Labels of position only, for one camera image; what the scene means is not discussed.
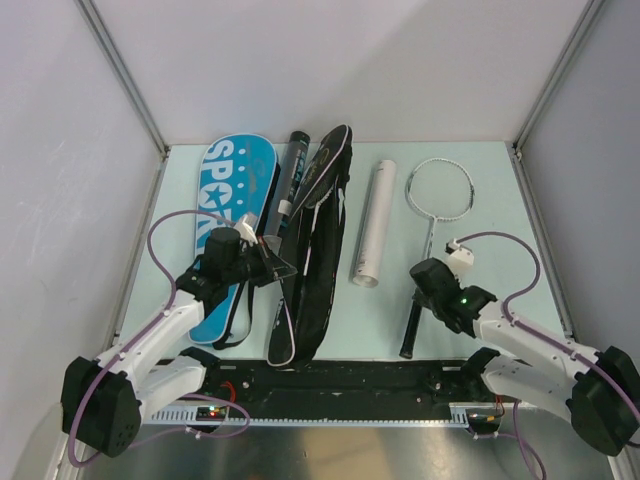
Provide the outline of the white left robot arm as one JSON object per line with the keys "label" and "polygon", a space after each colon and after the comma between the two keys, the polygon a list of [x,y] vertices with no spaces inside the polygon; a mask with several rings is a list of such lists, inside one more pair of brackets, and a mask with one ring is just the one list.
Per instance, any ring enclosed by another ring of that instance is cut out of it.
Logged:
{"label": "white left robot arm", "polygon": [[129,339],[93,360],[77,357],[67,367],[61,404],[70,461],[80,463],[76,442],[114,458],[132,445],[147,420],[174,401],[193,393],[214,397],[222,376],[210,367],[213,355],[188,349],[167,365],[159,363],[161,358],[222,304],[233,286],[263,287],[296,272],[263,238],[230,227],[213,230],[203,253],[172,284],[166,306]]}

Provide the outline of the white shuttlecock tube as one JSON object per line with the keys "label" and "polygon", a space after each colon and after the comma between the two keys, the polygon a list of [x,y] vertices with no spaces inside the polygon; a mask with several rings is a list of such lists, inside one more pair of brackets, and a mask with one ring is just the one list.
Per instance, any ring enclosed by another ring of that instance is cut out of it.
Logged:
{"label": "white shuttlecock tube", "polygon": [[352,275],[353,283],[360,287],[375,288],[379,284],[396,173],[397,164],[390,159],[381,160],[372,170]]}

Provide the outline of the black sport racket cover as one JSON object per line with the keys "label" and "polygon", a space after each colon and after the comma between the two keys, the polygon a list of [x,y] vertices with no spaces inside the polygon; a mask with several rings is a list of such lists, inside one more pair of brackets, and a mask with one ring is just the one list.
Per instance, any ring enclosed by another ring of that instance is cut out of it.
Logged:
{"label": "black sport racket cover", "polygon": [[267,363],[297,368],[315,356],[328,330],[346,225],[353,131],[341,124],[320,141],[294,197],[279,256],[296,269],[283,279]]}

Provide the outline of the black shuttlecock tube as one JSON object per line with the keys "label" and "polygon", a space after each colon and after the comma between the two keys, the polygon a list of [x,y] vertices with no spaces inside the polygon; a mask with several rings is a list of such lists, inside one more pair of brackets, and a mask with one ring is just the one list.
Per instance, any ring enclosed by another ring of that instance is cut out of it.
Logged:
{"label": "black shuttlecock tube", "polygon": [[288,225],[293,201],[305,169],[310,136],[301,130],[290,134],[273,195],[264,234],[278,236]]}

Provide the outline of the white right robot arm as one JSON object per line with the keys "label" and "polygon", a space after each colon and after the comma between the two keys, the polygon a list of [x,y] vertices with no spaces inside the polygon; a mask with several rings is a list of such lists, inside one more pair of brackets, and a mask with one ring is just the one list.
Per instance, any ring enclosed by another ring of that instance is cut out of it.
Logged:
{"label": "white right robot arm", "polygon": [[631,357],[555,335],[505,309],[492,293],[463,288],[449,266],[429,258],[409,274],[416,302],[455,333],[485,342],[466,365],[464,393],[522,400],[571,425],[596,451],[619,455],[639,429],[639,372]]}

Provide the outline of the white racket black grip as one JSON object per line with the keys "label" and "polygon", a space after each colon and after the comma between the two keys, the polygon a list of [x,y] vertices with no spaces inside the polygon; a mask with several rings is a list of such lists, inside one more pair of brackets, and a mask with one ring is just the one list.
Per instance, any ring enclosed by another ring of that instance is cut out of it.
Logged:
{"label": "white racket black grip", "polygon": [[405,197],[411,209],[428,221],[422,260],[431,256],[436,226],[463,218],[472,209],[475,196],[471,175],[454,160],[431,158],[412,170]]}

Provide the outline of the blue sport racket cover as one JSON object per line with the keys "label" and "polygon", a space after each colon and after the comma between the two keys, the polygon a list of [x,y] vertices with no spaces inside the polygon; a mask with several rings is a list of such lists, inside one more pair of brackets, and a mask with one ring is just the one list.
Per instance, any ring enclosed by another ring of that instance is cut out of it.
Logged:
{"label": "blue sport racket cover", "polygon": [[[212,143],[205,151],[198,176],[194,253],[204,252],[210,231],[224,223],[207,216],[236,221],[251,213],[257,228],[266,218],[272,186],[279,173],[274,145],[257,134],[232,134]],[[250,329],[234,320],[244,286],[233,285],[228,297],[188,337],[198,345],[216,350],[241,343]]]}

